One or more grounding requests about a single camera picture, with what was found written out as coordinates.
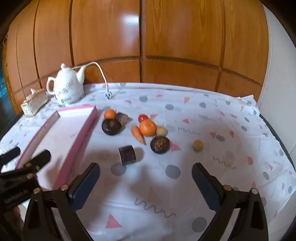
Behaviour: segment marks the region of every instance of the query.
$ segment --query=white wall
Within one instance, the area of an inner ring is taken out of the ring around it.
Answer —
[[[259,110],[296,164],[296,48],[273,13],[265,7],[264,10],[268,23],[269,55],[258,100]]]

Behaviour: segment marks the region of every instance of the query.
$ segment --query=dark chocolate piece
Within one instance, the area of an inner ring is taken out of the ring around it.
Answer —
[[[170,140],[163,136],[154,137],[150,143],[151,150],[163,154],[170,149]]]
[[[119,147],[118,150],[122,165],[128,165],[137,161],[135,151],[131,145]]]
[[[115,116],[115,119],[118,120],[122,126],[124,126],[128,122],[128,115],[118,112]]]
[[[114,136],[120,132],[122,125],[116,119],[104,119],[102,123],[102,130],[110,136]]]

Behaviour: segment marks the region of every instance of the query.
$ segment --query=orange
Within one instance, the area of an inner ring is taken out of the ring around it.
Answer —
[[[108,109],[104,112],[105,119],[114,119],[116,116],[116,112],[112,109]]]
[[[156,133],[156,125],[150,119],[142,120],[139,129],[142,135],[147,137],[154,136]]]

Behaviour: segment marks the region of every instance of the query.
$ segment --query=screw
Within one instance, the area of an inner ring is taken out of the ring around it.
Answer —
[[[34,177],[34,175],[32,173],[27,174],[27,178],[32,179],[33,177]]]
[[[35,188],[34,190],[33,190],[33,193],[39,193],[41,191],[41,189],[40,188]]]
[[[226,191],[231,191],[232,190],[232,187],[230,185],[224,185],[223,188]]]
[[[255,189],[255,188],[252,188],[251,192],[252,192],[253,194],[258,194],[258,190]]]
[[[68,185],[67,184],[63,184],[62,186],[61,186],[61,190],[62,191],[65,191],[65,190],[67,190],[68,189]]]

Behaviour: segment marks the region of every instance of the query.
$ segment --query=potato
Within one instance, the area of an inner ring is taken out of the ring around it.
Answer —
[[[192,147],[195,151],[201,151],[203,149],[203,143],[201,140],[195,140]]]
[[[166,136],[168,133],[168,131],[166,130],[166,128],[164,128],[163,126],[158,126],[156,128],[156,134],[158,136]]]

